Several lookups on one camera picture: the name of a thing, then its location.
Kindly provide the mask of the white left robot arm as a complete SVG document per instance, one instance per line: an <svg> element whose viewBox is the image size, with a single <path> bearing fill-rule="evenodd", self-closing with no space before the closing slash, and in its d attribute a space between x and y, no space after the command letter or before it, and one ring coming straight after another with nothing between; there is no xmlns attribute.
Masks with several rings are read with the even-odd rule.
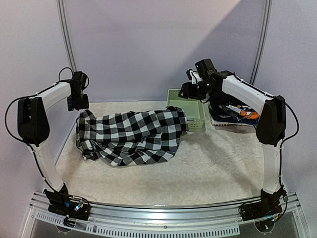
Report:
<svg viewBox="0 0 317 238"><path fill-rule="evenodd" d="M44 182L54 192L60 192L64 182L58 175L49 150L50 125L47 110L66 99L69 111L87 109L88 96L83 93L86 80L63 80L34 96L18 99L17 130L34 156Z"/></svg>

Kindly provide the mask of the black t-shirt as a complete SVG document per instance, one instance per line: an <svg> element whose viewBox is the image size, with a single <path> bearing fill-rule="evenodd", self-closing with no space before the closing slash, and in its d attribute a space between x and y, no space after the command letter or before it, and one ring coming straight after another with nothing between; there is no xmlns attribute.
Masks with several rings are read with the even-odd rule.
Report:
<svg viewBox="0 0 317 238"><path fill-rule="evenodd" d="M231 95L225 94L223 92L210 93L209 97L210 97L210 105L213 105L213 106L220 106L220 105L226 105L226 104L230 104L234 106L245 105L245 103L242 102L241 100L238 100L237 98Z"/></svg>

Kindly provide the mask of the black white patterned garment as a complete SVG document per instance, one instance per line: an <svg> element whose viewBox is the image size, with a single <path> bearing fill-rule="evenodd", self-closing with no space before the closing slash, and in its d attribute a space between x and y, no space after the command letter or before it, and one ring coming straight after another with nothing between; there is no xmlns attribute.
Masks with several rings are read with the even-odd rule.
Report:
<svg viewBox="0 0 317 238"><path fill-rule="evenodd" d="M183 109L127 112L96 117L84 110L76 120L76 147L85 160L113 167L168 162L188 132Z"/></svg>

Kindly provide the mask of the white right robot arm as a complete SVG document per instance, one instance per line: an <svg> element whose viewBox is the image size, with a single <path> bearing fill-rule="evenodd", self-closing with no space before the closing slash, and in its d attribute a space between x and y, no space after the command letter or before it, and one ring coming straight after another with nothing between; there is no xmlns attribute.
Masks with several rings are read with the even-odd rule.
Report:
<svg viewBox="0 0 317 238"><path fill-rule="evenodd" d="M184 99L207 103L213 125L250 125L264 152L262 194L280 195L281 147L286 129L285 100L247 83L230 71L213 72L201 77L187 71L188 81L179 92Z"/></svg>

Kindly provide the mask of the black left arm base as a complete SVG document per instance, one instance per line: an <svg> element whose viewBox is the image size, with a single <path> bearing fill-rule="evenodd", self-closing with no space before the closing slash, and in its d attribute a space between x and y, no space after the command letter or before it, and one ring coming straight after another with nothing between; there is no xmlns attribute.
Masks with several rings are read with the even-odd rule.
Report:
<svg viewBox="0 0 317 238"><path fill-rule="evenodd" d="M69 194L66 184L60 191L48 191L44 194L50 202L48 210L52 213L87 221L90 216L91 206L86 198Z"/></svg>

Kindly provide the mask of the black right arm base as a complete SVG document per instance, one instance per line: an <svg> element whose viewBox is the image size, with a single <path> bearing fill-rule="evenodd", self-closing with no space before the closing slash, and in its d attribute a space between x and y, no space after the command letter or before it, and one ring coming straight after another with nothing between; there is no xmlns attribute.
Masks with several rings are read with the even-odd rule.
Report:
<svg viewBox="0 0 317 238"><path fill-rule="evenodd" d="M278 214L277 218L273 219L273 221L276 222L285 214L287 205L288 197L284 187L281 187L273 194L267 193L262 189L260 191L259 202L242 203L238 208L238 212L243 221L255 220Z"/></svg>

